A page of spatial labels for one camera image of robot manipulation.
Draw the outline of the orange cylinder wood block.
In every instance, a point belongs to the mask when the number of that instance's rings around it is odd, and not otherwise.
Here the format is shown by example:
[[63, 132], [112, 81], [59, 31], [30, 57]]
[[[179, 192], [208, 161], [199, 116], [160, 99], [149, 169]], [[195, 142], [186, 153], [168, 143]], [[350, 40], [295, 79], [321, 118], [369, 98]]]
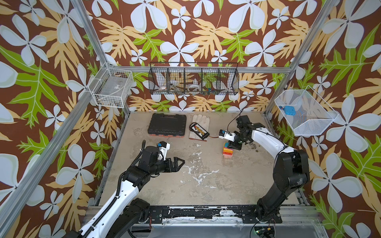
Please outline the orange cylinder wood block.
[[223, 153], [226, 153], [226, 154], [227, 154], [227, 153], [232, 154], [232, 153], [233, 153], [233, 149], [224, 147], [224, 148], [223, 148]]

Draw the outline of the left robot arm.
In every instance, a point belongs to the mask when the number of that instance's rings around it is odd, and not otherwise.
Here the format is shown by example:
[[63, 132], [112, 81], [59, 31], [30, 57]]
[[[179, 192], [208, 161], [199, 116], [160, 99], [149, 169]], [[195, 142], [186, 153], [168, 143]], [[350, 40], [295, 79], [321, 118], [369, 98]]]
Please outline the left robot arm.
[[120, 174], [117, 188], [104, 206], [78, 232], [70, 231], [66, 238], [117, 238], [140, 219], [149, 203], [136, 198], [151, 178], [161, 173], [176, 173], [185, 164], [178, 157], [167, 158], [170, 144], [160, 142], [156, 146], [144, 144], [132, 164]]

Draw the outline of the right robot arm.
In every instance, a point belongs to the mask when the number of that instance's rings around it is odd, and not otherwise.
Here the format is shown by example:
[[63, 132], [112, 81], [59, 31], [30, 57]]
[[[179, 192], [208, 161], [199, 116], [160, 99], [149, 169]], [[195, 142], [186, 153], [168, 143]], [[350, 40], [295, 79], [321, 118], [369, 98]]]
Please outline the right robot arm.
[[243, 144], [252, 142], [263, 147], [273, 158], [273, 184], [257, 202], [254, 216], [267, 222], [275, 217], [289, 195], [310, 181], [308, 155], [286, 145], [261, 123], [251, 123], [247, 115], [236, 119], [238, 131], [220, 130], [219, 138], [228, 140], [228, 148], [241, 150]]

